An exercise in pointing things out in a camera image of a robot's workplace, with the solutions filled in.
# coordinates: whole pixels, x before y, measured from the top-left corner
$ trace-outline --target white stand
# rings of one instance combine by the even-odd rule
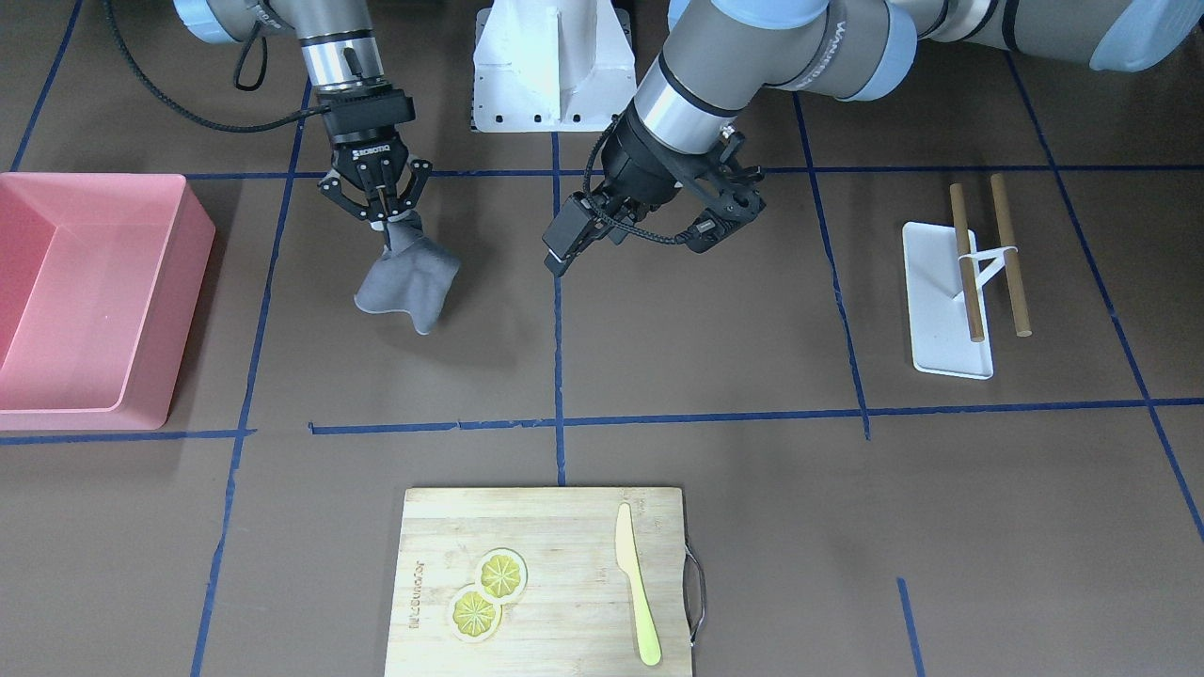
[[[495,0],[477,14],[473,126],[606,129],[636,94],[630,35],[608,0]]]
[[[1003,254],[1015,247],[978,251],[974,231],[970,253],[957,255],[957,234],[952,226],[910,222],[903,226],[903,265],[907,275],[907,306],[911,324],[911,364],[925,373],[986,379],[995,375],[991,331],[986,323],[982,287],[1004,266]],[[990,260],[974,278],[982,318],[984,340],[970,338],[966,322],[966,292],[960,260]]]
[[[926,373],[986,379],[995,376],[982,287],[1008,270],[1016,336],[1031,336],[1011,210],[1002,175],[991,177],[1001,247],[978,251],[966,223],[961,184],[949,189],[954,226],[909,222],[903,226],[903,267],[911,330],[911,364]],[[980,261],[990,261],[980,269]]]

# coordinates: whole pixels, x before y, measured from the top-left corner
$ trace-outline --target yellow knife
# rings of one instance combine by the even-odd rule
[[[643,660],[644,665],[656,665],[661,661],[661,641],[656,636],[648,595],[644,594],[644,578],[639,575],[639,558],[636,555],[636,534],[631,526],[631,505],[626,502],[619,504],[619,517],[614,523],[614,552],[619,569],[627,575],[627,582],[631,584],[631,606],[636,611],[639,660]]]

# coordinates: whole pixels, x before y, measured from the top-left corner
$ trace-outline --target wooden cutting board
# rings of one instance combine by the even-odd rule
[[[639,660],[614,525],[631,505],[662,659]],[[488,640],[453,634],[448,608],[494,548],[523,555],[527,585]],[[385,677],[694,675],[675,488],[409,489],[401,518]]]

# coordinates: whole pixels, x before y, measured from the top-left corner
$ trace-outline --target blue tape line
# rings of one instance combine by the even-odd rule
[[[1013,405],[938,405],[932,407],[878,407],[869,416],[926,416],[938,413],[1017,413],[1038,411],[1120,410],[1146,406],[1145,400],[1093,400],[1081,402],[1022,402]]]
[[[849,367],[852,370],[852,387],[857,392],[857,406],[861,407],[861,424],[866,429],[866,440],[870,438],[869,412],[866,410],[866,392],[861,387],[861,370],[857,369],[857,351],[852,347],[852,330],[849,328],[849,313],[844,307],[844,293],[840,292],[840,273],[836,270],[836,255],[832,253],[832,239],[828,237],[827,217],[824,214],[824,198],[820,196],[820,181],[815,173],[815,158],[811,155],[811,142],[807,136],[807,123],[803,120],[803,105],[798,93],[791,94],[795,101],[795,119],[798,123],[798,136],[803,141],[803,155],[807,158],[807,176],[811,182],[811,196],[815,199],[815,214],[820,219],[820,236],[824,239],[824,253],[832,266],[832,293],[836,295],[836,307],[840,312],[844,325],[844,342],[849,351]]]
[[[556,176],[556,170],[436,170],[431,176],[472,178],[476,176]]]
[[[651,416],[586,416],[566,418],[569,428],[590,425],[636,425],[666,423],[727,423],[737,420],[803,420],[813,418],[860,418],[861,410],[818,410],[818,411],[780,411],[780,412],[732,412],[732,413],[685,413]]]
[[[1158,407],[1196,407],[1204,405],[1204,398],[1165,398],[1153,400],[1153,404]]]
[[[250,172],[200,172],[185,173],[189,181],[243,181],[253,178],[288,178],[287,171],[250,171]]]
[[[1058,165],[1061,171],[1204,171],[1204,165]],[[485,176],[554,176],[555,170],[435,170],[432,177],[473,178]],[[763,167],[765,173],[807,173],[810,170],[799,166]],[[866,166],[816,166],[818,173],[923,173],[923,172],[1028,172],[1050,171],[1047,165],[866,165]],[[560,170],[560,176],[583,176],[584,170]],[[253,172],[199,172],[185,173],[187,178],[206,179],[255,179],[288,178],[289,172],[253,171]],[[293,172],[294,178],[323,178],[323,171]]]
[[[309,100],[313,86],[306,81],[305,93],[301,95],[301,107]],[[272,281],[276,277],[276,261],[281,255],[281,240],[284,237],[284,224],[288,222],[289,202],[293,199],[293,181],[301,157],[301,139],[305,135],[305,118],[297,120],[296,131],[293,135],[293,154],[289,158],[289,176],[284,179],[284,194],[281,198],[279,218],[276,220],[276,239],[272,241],[272,258],[267,264],[267,278],[264,281],[264,296],[259,306],[259,323],[255,328],[255,343],[250,351],[250,365],[247,367],[247,393],[242,400],[242,410],[238,413],[238,428],[246,429],[250,418],[250,402],[255,394],[255,378],[259,372],[259,358],[264,347],[264,334],[267,329],[267,313],[272,302]],[[225,554],[226,534],[230,531],[230,513],[234,510],[235,475],[242,464],[242,448],[244,437],[235,440],[234,451],[230,454],[230,473],[226,476],[225,506],[222,512],[222,536],[218,546],[213,549],[213,559],[209,563],[209,579],[205,587],[205,604],[201,607],[201,624],[196,630],[196,648],[193,652],[193,667],[190,676],[200,677],[201,664],[205,659],[205,644],[209,635],[209,620],[213,618],[213,600],[217,597],[218,578],[222,573],[222,557]]]
[[[63,31],[63,41],[59,42],[59,51],[54,55],[54,61],[51,63],[51,70],[46,73],[46,82],[42,83],[42,92],[37,95],[37,102],[34,104],[34,111],[29,114],[29,123],[25,124],[25,134],[20,137],[20,145],[17,146],[17,154],[12,158],[12,164],[8,165],[8,171],[17,171],[20,169],[20,161],[25,159],[25,149],[29,147],[29,140],[34,136],[34,128],[37,126],[37,118],[42,114],[42,106],[46,105],[46,98],[51,94],[51,86],[54,84],[54,77],[59,75],[59,65],[63,64],[63,55],[67,53],[67,45],[71,43],[71,35],[75,33],[76,20],[79,18],[79,8],[83,7],[83,0],[76,0],[75,7],[71,8],[71,18],[67,19],[67,28]]]
[[[225,538],[230,531],[230,512],[234,510],[235,473],[242,464],[242,442],[243,437],[235,440],[234,452],[230,455],[225,504],[222,508],[222,536],[218,538],[218,546],[213,549],[213,559],[209,560],[209,578],[205,584],[205,602],[201,605],[201,624],[196,629],[196,648],[193,650],[190,677],[200,677],[201,663],[205,660],[205,644],[209,636],[209,622],[213,619],[213,601],[217,597],[218,577],[222,573],[222,555],[225,554]]]
[[[1175,398],[1151,400],[1156,406],[1204,406],[1204,398]],[[928,407],[877,407],[866,410],[870,417],[887,416],[939,416],[974,413],[1025,413],[1043,411],[1088,411],[1145,407],[1145,400],[1085,400],[1069,402],[1016,402],[999,405],[936,405]],[[799,410],[720,413],[666,413],[632,416],[584,416],[565,417],[566,428],[603,425],[641,425],[671,423],[727,423],[757,420],[807,420],[827,418],[861,418],[860,408]],[[447,430],[506,430],[514,428],[555,428],[555,418],[524,418],[497,420],[448,420],[435,423],[396,423],[379,425],[314,425],[313,435],[379,435],[390,432],[438,432]]]
[[[1044,165],[897,165],[897,166],[826,166],[815,167],[819,173],[919,173],[919,172],[1022,172],[1049,171]]]
[[[1061,171],[1204,171],[1204,165],[1058,165]]]
[[[1108,314],[1111,317],[1112,328],[1116,330],[1116,337],[1121,342],[1121,347],[1125,349],[1125,359],[1128,360],[1129,369],[1133,370],[1133,378],[1137,381],[1137,387],[1141,392],[1141,399],[1145,401],[1146,408],[1150,412],[1150,420],[1153,423],[1153,429],[1158,434],[1158,440],[1162,442],[1163,453],[1167,455],[1167,463],[1170,464],[1171,473],[1175,476],[1175,482],[1179,484],[1179,491],[1184,496],[1184,502],[1187,504],[1187,512],[1192,517],[1192,522],[1196,524],[1196,532],[1199,535],[1202,542],[1204,542],[1204,519],[1200,518],[1199,508],[1196,506],[1196,499],[1192,496],[1191,488],[1187,485],[1187,479],[1184,477],[1182,470],[1179,467],[1179,459],[1175,458],[1175,451],[1170,446],[1170,440],[1167,438],[1167,434],[1162,428],[1162,419],[1158,417],[1158,410],[1150,398],[1150,390],[1146,388],[1145,378],[1141,377],[1141,370],[1138,367],[1137,358],[1133,355],[1133,348],[1129,346],[1128,338],[1125,335],[1125,328],[1121,325],[1121,318],[1116,313],[1116,306],[1112,304],[1112,298],[1108,293],[1108,287],[1104,284],[1104,277],[1099,272],[1099,265],[1096,263],[1096,255],[1091,251],[1091,246],[1087,243],[1087,235],[1082,230],[1082,223],[1079,220],[1079,214],[1074,208],[1074,202],[1070,200],[1070,192],[1066,188],[1066,182],[1062,179],[1062,172],[1058,167],[1057,161],[1054,159],[1054,151],[1050,148],[1049,139],[1045,136],[1045,130],[1041,129],[1041,123],[1037,118],[1037,108],[1033,106],[1033,101],[1028,95],[1028,89],[1025,87],[1023,80],[1020,77],[1020,71],[1016,69],[1016,61],[1011,58],[1011,54],[1004,52],[1003,58],[1008,63],[1008,70],[1011,71],[1011,77],[1016,83],[1016,89],[1020,92],[1020,98],[1025,102],[1025,108],[1028,111],[1028,118],[1033,123],[1033,128],[1037,130],[1037,139],[1040,141],[1041,149],[1045,151],[1045,159],[1049,160],[1050,169],[1054,171],[1054,178],[1057,182],[1058,192],[1062,194],[1062,201],[1066,202],[1066,211],[1070,216],[1070,223],[1074,225],[1074,232],[1079,237],[1079,246],[1082,248],[1082,254],[1087,259],[1087,266],[1091,267],[1091,275],[1096,278],[1096,287],[1099,289],[1099,296],[1104,300],[1104,306],[1108,308]]]
[[[560,135],[551,133],[551,218],[560,214]],[[565,457],[565,334],[563,334],[563,294],[560,278],[551,278],[553,310],[556,334],[555,366],[555,407],[556,407],[556,484],[568,483]]]
[[[899,604],[903,605],[903,622],[907,623],[907,638],[911,644],[911,661],[915,663],[915,677],[925,677],[923,654],[920,653],[920,636],[915,631],[915,617],[911,614],[911,595],[907,591],[907,581],[897,578]]]
[[[254,430],[157,430],[148,432],[88,432],[83,435],[26,435],[0,437],[0,447],[30,445],[81,445],[85,442],[160,442],[170,440],[235,440]]]
[[[554,418],[510,420],[447,420],[439,423],[397,423],[384,425],[314,425],[312,435],[380,435],[389,432],[442,432],[445,430],[508,430],[513,428],[555,428]]]

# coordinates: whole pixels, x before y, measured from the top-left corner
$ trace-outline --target pink plastic bin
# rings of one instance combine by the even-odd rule
[[[0,430],[161,426],[212,243],[183,176],[0,173]]]

